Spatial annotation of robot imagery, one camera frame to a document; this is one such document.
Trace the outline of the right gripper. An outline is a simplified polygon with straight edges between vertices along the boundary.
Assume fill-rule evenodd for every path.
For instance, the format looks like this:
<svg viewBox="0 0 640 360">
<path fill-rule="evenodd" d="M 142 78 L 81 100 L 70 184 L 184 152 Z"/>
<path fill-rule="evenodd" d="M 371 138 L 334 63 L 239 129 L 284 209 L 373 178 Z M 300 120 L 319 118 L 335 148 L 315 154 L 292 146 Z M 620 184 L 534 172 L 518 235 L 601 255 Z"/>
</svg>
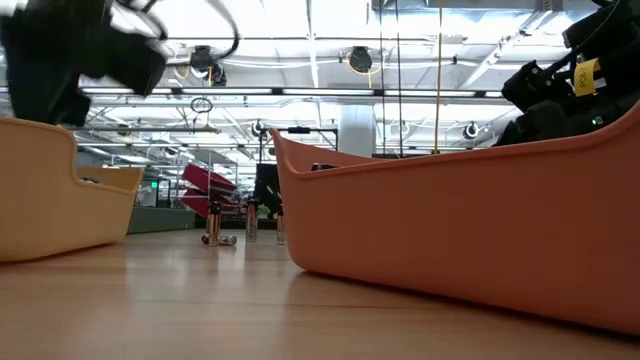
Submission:
<svg viewBox="0 0 640 360">
<path fill-rule="evenodd" d="M 598 58 L 596 93 L 575 95 L 576 65 Z M 616 48 L 599 46 L 588 59 L 578 55 L 567 71 L 552 75 L 527 63 L 505 82 L 502 95 L 522 111 L 506 125 L 498 146 L 584 135 L 604 128 L 640 101 L 640 39 Z"/>
</svg>

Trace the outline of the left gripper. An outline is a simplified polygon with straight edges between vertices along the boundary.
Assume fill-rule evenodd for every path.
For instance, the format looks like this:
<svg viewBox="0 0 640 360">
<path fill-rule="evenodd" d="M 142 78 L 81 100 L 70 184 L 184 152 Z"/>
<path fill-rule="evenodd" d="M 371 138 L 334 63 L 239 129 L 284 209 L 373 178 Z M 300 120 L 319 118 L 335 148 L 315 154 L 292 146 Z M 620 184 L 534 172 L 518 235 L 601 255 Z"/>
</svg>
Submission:
<svg viewBox="0 0 640 360">
<path fill-rule="evenodd" d="M 91 100 L 79 90 L 78 75 L 109 77 L 136 95 L 150 95 L 166 68 L 166 57 L 155 46 L 166 33 L 151 37 L 117 28 L 114 6 L 142 11 L 131 0 L 27 0 L 24 7 L 0 15 L 8 66 L 47 65 L 54 73 L 71 75 L 10 80 L 16 118 L 82 127 Z"/>
</svg>

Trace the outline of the yellow plastic bin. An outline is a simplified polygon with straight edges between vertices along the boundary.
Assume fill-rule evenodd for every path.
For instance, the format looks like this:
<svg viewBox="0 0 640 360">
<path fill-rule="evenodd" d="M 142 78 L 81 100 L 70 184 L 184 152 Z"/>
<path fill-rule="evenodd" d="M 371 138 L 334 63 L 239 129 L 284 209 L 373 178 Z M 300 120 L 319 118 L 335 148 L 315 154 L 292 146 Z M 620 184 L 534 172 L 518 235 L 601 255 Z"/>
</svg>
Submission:
<svg viewBox="0 0 640 360">
<path fill-rule="evenodd" d="M 76 154 L 61 127 L 0 117 L 0 263 L 124 238 L 143 170 L 76 166 Z"/>
</svg>

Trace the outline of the orange plastic bin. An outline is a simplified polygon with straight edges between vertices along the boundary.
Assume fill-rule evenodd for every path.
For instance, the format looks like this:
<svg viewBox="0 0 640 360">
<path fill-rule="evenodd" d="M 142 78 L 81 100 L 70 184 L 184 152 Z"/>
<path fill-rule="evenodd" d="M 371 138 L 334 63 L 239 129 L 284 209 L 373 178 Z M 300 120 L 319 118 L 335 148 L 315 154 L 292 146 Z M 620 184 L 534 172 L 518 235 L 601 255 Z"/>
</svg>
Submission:
<svg viewBox="0 0 640 360">
<path fill-rule="evenodd" d="M 640 103 L 586 135 L 405 159 L 273 141 L 299 267 L 640 336 Z"/>
</svg>

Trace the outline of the distant black framed workcell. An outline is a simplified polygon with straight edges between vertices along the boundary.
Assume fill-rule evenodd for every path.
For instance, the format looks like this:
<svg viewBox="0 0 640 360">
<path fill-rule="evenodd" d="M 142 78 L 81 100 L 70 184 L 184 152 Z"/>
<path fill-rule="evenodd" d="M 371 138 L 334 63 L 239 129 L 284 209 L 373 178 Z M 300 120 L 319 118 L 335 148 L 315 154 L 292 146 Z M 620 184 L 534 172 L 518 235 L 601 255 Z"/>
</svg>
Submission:
<svg viewBox="0 0 640 360">
<path fill-rule="evenodd" d="M 144 176 L 136 193 L 137 207 L 171 208 L 172 182 L 162 177 Z"/>
</svg>

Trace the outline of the red tilted storage bin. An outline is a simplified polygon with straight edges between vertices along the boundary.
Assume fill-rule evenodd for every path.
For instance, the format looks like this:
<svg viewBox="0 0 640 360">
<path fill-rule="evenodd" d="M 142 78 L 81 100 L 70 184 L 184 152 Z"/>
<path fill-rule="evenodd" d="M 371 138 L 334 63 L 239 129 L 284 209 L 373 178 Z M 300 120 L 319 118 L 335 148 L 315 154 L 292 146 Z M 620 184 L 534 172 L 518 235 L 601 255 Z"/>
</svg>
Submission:
<svg viewBox="0 0 640 360">
<path fill-rule="evenodd" d="M 209 212 L 209 203 L 217 201 L 221 206 L 222 213 L 237 213 L 239 204 L 226 197 L 223 193 L 212 191 L 209 196 L 194 188 L 188 188 L 183 196 L 180 197 L 181 202 L 192 209 L 201 217 L 206 217 Z"/>
<path fill-rule="evenodd" d="M 189 164 L 182 172 L 182 178 L 202 192 L 232 195 L 237 186 L 214 171 Z"/>
</svg>

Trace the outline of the black backdrop panel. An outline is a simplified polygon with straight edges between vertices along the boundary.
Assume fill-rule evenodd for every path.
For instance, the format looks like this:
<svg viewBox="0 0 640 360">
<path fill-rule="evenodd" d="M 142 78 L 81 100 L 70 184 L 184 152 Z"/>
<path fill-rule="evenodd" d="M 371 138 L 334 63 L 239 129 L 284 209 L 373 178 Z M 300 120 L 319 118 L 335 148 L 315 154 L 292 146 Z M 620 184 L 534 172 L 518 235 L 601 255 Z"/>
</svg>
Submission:
<svg viewBox="0 0 640 360">
<path fill-rule="evenodd" d="M 276 164 L 258 163 L 254 186 L 258 209 L 273 219 L 281 205 L 281 191 Z"/>
</svg>

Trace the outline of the black metal frame stand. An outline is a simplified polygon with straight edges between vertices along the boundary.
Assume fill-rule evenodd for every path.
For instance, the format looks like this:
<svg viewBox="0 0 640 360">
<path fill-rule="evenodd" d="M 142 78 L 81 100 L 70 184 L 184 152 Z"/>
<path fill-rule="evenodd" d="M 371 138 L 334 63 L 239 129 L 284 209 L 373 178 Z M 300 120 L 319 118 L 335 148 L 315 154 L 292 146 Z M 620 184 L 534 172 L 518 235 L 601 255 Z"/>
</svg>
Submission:
<svg viewBox="0 0 640 360">
<path fill-rule="evenodd" d="M 263 136 L 270 130 L 277 130 L 280 132 L 287 132 L 290 134 L 310 134 L 310 133 L 316 132 L 321 136 L 324 136 L 325 133 L 333 133 L 335 135 L 336 140 L 334 142 L 328 141 L 328 143 L 333 147 L 335 151 L 339 150 L 339 147 L 338 147 L 339 131 L 337 129 L 310 128 L 310 127 L 303 127 L 303 126 L 293 126 L 293 127 L 286 127 L 286 128 L 277 128 L 277 127 L 267 128 L 262 126 L 261 128 L 258 129 L 259 131 L 259 135 L 258 135 L 259 147 L 258 147 L 258 160 L 257 160 L 258 164 L 263 163 L 263 150 L 266 145 L 266 143 L 263 141 Z"/>
</svg>

